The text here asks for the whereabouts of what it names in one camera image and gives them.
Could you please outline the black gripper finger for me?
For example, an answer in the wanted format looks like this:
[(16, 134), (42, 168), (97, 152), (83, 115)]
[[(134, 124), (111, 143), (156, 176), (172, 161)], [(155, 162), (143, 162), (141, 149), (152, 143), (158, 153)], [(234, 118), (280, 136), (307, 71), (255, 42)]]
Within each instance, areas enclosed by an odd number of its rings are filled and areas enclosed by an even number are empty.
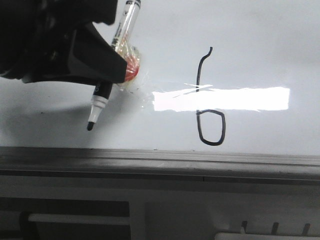
[(103, 39), (94, 25), (88, 23), (66, 34), (31, 72), (22, 77), (22, 82), (121, 84), (125, 81), (126, 69), (127, 62)]

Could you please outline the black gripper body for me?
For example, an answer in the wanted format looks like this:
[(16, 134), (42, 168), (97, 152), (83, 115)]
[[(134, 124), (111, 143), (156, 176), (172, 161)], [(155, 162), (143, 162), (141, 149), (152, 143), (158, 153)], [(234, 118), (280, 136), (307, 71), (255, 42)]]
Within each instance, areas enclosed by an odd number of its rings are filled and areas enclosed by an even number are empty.
[(0, 75), (22, 80), (65, 35), (87, 24), (112, 25), (115, 0), (3, 0)]

